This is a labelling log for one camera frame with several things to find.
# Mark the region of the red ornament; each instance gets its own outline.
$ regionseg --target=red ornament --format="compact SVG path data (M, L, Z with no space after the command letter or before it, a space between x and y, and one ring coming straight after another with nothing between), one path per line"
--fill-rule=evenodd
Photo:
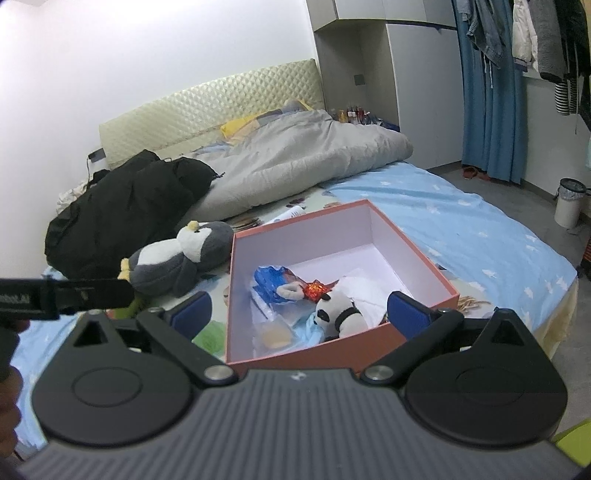
M324 293L330 292L333 286L334 283L331 284L331 286L327 286L321 283L319 280L314 280L312 283L307 283L306 286L303 288L304 298L307 298L308 300L311 300L314 303L318 303L320 297Z

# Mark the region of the white trash can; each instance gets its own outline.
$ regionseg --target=white trash can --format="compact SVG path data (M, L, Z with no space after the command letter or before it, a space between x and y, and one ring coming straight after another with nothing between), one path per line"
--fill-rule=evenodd
M587 187L574 179L560 180L558 187L558 201L554 220L564 228L572 228L579 221L581 202L587 193Z

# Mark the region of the headboard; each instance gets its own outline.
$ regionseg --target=headboard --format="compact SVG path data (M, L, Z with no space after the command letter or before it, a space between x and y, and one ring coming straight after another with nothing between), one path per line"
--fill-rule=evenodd
M202 83L146 103L99 125L111 169L144 148L174 157L222 138L229 120L280 107L294 98L323 109L316 61L266 67Z

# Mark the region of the red slippers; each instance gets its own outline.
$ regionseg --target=red slippers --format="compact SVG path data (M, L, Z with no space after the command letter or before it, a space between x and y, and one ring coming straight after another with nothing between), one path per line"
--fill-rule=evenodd
M485 171L481 171L479 168L463 167L462 170L463 170L462 176L466 180L473 179L474 177L478 177L479 179L484 180L484 181L491 180L491 178L488 176L488 174Z
M476 167L464 167L462 170L462 176L466 180L473 179L474 177L476 177L476 175L478 175L478 170L476 169Z

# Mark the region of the white jacket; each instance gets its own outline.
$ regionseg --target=white jacket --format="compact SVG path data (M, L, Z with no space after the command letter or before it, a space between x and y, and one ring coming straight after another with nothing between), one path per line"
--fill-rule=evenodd
M538 70L538 35L527 0L515 0L513 4L513 58L526 65L533 63L534 69Z

